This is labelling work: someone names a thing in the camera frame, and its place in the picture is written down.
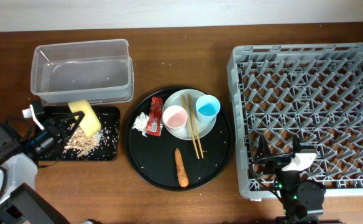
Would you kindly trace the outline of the pink plastic cup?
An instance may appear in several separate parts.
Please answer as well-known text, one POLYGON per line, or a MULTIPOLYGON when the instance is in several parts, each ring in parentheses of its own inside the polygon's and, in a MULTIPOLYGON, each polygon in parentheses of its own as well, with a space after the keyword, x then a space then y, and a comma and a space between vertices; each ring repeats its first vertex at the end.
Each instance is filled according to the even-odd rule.
POLYGON ((169 106, 162 115, 165 126, 172 130, 183 128, 186 125, 187 118, 186 110, 178 105, 169 106))

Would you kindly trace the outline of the white tissue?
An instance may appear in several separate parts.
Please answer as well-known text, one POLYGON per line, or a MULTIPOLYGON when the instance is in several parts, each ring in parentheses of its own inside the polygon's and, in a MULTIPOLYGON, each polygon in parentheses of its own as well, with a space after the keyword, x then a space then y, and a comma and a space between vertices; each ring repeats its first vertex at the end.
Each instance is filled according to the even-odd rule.
POLYGON ((149 116, 146 115, 144 112, 141 112, 140 115, 136 117, 134 123, 132 125, 132 129, 136 129, 142 133, 144 137, 146 137, 146 127, 149 121, 149 116))

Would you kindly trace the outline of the red snack wrapper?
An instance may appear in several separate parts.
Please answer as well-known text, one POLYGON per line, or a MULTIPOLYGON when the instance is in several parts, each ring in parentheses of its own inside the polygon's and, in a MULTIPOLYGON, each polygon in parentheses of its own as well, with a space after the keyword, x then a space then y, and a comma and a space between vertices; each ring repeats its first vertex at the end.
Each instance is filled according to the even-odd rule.
POLYGON ((146 126, 146 133, 151 136, 161 135, 161 120, 162 120, 162 104, 163 100, 156 96, 152 97, 149 120, 146 126))

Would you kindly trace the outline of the orange carrot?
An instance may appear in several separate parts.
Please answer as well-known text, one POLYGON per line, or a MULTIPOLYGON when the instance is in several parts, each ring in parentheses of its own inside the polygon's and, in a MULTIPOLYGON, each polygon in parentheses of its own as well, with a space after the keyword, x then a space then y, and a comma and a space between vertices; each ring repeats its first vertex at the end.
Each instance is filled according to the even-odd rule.
POLYGON ((175 163, 177 168, 177 179, 180 187, 187 187, 189 184, 188 176, 184 167, 182 154, 179 148, 175 149, 175 163))

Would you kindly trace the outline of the wooden chopstick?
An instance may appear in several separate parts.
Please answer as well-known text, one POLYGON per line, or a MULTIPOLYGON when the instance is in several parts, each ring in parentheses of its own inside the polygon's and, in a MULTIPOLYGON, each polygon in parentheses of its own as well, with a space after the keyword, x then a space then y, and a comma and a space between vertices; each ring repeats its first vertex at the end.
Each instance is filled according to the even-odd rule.
POLYGON ((194 131, 195 131, 196 140, 197 140, 197 143, 198 143, 200 156, 201 156, 202 159, 204 159, 203 149, 202 149, 201 141, 200 141, 200 134, 199 134, 199 131, 198 131, 198 127, 196 125, 196 119, 195 119, 195 114, 194 114, 193 108, 192 108, 192 100, 191 100, 191 95, 190 94, 187 94, 187 100, 188 100, 188 108, 190 110, 190 114, 191 114, 191 118, 192 118, 193 128, 194 128, 194 131))
MULTIPOLYGON (((181 95, 180 98, 181 98, 182 106, 185 109, 185 111, 187 112, 185 97, 183 95, 181 95)), ((192 126, 191 126, 191 120, 190 120, 190 116, 189 116, 188 112, 187 112, 187 124, 188 124, 188 129, 189 129, 189 132, 190 132, 191 140, 192 140, 193 146, 195 148, 196 157, 199 160, 200 156, 199 156, 199 153, 198 153, 198 148, 197 148, 197 145, 196 145, 196 142, 195 142, 195 137, 194 137, 194 134, 193 134, 193 129, 192 129, 192 126)))

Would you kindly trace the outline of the light blue plastic cup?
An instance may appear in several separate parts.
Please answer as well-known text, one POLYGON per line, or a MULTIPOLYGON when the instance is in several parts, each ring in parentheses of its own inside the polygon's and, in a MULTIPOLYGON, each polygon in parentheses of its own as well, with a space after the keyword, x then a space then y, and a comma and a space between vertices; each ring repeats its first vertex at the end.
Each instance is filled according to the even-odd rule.
POLYGON ((202 123, 211 122, 221 109, 219 100, 213 95, 203 95, 199 97, 195 107, 197 117, 202 123))

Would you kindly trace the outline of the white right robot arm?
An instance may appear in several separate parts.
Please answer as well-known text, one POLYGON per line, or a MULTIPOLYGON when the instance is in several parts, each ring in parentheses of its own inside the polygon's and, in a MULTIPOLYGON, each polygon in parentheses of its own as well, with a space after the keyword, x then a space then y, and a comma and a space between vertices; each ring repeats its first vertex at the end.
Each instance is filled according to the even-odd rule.
POLYGON ((266 138, 259 137, 253 163, 263 167, 264 174, 275 176, 269 192, 277 197, 284 212, 276 223, 319 223, 326 187, 315 180, 303 180, 300 175, 315 158, 315 147, 296 135, 292 137, 292 152, 277 155, 271 153, 266 138))

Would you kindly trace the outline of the yellow plastic bowl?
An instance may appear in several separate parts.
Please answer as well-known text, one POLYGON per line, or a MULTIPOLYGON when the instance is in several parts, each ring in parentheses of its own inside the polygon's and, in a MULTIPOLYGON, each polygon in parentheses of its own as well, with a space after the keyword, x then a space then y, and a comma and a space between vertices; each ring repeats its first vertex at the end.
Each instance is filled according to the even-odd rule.
POLYGON ((98 117, 86 100, 69 102, 68 107, 72 113, 83 112, 83 118, 79 116, 75 116, 75 118, 80 121, 79 127, 87 137, 92 138, 101 129, 98 117))

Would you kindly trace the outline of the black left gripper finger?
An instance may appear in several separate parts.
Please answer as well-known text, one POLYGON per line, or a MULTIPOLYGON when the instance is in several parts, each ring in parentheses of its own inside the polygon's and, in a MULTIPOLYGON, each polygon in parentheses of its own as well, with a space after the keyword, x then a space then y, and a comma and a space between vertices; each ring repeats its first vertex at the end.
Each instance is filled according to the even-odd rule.
POLYGON ((71 119, 65 122, 66 133, 69 135, 65 141, 66 144, 75 144, 84 138, 84 132, 79 125, 76 124, 75 119, 71 119))
POLYGON ((64 123, 65 121, 69 121, 74 119, 77 124, 80 124, 83 118, 85 117, 85 113, 82 111, 78 111, 76 113, 66 114, 60 117, 60 123, 64 123))

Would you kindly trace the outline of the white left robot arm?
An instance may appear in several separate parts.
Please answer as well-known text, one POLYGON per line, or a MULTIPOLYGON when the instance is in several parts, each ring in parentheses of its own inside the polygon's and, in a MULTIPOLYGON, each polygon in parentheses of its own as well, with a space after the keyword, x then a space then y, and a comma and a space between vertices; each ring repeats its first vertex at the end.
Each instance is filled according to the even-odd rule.
POLYGON ((73 120, 76 128, 91 127, 97 117, 83 110, 48 117, 26 109, 23 115, 32 118, 41 132, 24 140, 7 123, 0 124, 0 223, 68 223, 35 191, 38 159, 71 138, 75 129, 67 129, 66 121, 73 120))

